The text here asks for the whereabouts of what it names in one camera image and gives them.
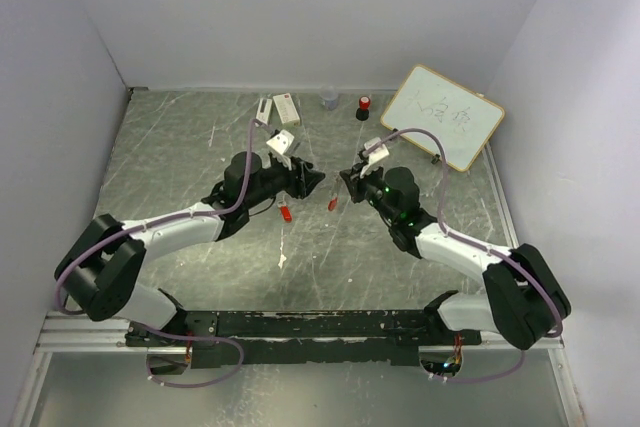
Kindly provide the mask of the red handled metal key holder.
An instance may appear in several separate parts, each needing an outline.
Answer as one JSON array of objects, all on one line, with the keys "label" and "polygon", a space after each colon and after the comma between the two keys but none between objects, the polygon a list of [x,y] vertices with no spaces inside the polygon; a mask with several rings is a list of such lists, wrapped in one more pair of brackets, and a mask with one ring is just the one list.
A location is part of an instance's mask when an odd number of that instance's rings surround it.
[{"label": "red handled metal key holder", "polygon": [[342,180],[339,176],[337,176],[332,184],[330,191],[330,199],[327,206],[329,212],[333,212],[337,207],[341,185]]}]

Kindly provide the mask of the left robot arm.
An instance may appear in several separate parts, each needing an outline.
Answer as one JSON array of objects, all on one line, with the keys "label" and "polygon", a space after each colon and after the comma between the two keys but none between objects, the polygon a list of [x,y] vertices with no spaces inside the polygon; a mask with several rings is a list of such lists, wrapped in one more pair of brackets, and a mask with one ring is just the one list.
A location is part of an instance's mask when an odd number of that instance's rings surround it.
[{"label": "left robot arm", "polygon": [[94,218],[54,272],[55,292],[66,293],[92,321],[123,318],[150,328],[162,345],[188,331],[184,307],[162,289],[143,285],[143,266],[186,247],[227,239],[250,220],[252,208],[285,193],[304,199],[325,178],[298,157],[263,165],[240,152],[211,193],[180,211],[147,220]]}]

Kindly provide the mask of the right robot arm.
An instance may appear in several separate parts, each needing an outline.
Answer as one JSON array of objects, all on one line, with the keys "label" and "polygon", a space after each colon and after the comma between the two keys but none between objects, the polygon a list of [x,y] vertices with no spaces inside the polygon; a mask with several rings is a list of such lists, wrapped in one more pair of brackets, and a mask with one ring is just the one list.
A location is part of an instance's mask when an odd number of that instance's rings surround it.
[{"label": "right robot arm", "polygon": [[418,259],[451,267],[483,287],[481,294],[448,293],[429,306],[426,337],[443,345],[458,331],[501,335],[527,350],[556,335],[571,304],[541,252],[530,244],[496,246],[462,234],[429,214],[406,167],[365,174],[356,164],[340,172],[351,200],[369,204],[381,217],[396,247]]}]

